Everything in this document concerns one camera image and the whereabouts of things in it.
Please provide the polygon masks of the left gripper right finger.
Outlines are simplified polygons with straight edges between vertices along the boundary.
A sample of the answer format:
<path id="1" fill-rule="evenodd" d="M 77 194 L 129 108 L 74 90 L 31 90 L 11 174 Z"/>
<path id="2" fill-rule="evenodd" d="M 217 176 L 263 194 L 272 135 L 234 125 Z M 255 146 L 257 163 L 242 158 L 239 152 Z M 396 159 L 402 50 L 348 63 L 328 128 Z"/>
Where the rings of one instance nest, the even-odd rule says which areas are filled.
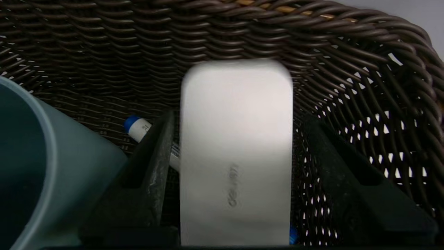
<path id="1" fill-rule="evenodd" d="M 433 246 L 434 219 L 314 116 L 303 133 L 344 242 L 353 246 Z"/>

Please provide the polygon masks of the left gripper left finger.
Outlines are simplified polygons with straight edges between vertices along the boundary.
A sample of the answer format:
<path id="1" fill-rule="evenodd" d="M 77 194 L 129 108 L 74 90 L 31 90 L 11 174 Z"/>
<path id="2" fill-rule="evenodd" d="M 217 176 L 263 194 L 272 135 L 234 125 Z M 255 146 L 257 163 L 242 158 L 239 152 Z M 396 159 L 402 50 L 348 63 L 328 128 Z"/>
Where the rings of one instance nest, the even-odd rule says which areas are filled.
<path id="1" fill-rule="evenodd" d="M 178 245 L 177 228 L 160 225 L 173 130 L 171 111 L 154 122 L 83 224 L 83 246 L 167 248 Z"/>

